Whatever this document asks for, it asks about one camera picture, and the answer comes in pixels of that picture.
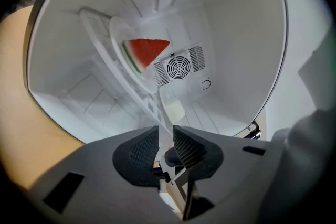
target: white plate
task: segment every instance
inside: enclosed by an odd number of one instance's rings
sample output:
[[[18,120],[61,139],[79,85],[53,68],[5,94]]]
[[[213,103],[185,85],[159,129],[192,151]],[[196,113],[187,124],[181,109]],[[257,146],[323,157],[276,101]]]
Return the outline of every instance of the white plate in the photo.
[[[113,48],[126,72],[140,87],[140,90],[142,89],[146,93],[155,94],[158,90],[158,85],[155,79],[153,68],[151,66],[148,66],[142,72],[142,75],[136,73],[133,65],[131,65],[129,61],[125,58],[120,47],[123,40],[137,39],[137,36],[133,29],[122,18],[112,17],[110,20],[110,36]]]

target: black rectangular slot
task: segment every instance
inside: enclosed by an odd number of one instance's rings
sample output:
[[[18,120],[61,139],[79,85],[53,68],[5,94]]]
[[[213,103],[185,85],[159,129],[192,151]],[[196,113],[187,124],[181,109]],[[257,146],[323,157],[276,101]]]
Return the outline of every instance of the black rectangular slot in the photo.
[[[61,214],[83,179],[84,175],[68,173],[43,201]]]
[[[263,156],[266,150],[263,148],[257,148],[253,146],[244,146],[243,151]]]

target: wooden table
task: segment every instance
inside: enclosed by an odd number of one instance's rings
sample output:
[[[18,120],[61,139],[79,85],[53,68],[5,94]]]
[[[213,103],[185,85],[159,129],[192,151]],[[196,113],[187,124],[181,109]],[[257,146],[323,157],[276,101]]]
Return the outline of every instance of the wooden table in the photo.
[[[23,41],[31,11],[23,8],[0,23],[0,158],[10,178],[25,188],[82,145],[24,87]]]

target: fan grille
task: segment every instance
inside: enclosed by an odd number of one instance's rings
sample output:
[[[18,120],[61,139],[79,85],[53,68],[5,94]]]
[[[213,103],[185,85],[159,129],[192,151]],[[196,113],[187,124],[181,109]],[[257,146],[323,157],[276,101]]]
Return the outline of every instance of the fan grille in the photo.
[[[173,79],[183,79],[190,72],[190,62],[186,57],[176,56],[167,65],[167,73]]]

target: white object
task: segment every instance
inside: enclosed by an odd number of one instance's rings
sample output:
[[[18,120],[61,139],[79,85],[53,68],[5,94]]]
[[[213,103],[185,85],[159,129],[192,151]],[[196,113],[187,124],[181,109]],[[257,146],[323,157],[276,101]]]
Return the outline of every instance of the white object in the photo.
[[[132,28],[123,19],[114,16],[110,20],[110,36],[118,59],[130,77],[138,84],[139,87],[141,87],[144,92],[156,93],[158,90],[158,85],[155,80],[153,69],[146,68],[142,72],[142,75],[137,74],[131,64],[125,59],[125,56],[121,51],[120,44],[124,40],[137,39],[137,35],[132,30]]]
[[[29,91],[85,143],[158,125],[164,153],[177,120],[233,136],[266,103],[285,53],[285,0],[44,0],[36,10]],[[120,51],[129,33],[170,41],[151,66],[155,86],[135,75]],[[164,61],[181,53],[190,69],[182,79],[169,77]],[[207,77],[209,87],[201,83]],[[167,106],[175,99],[181,105]]]

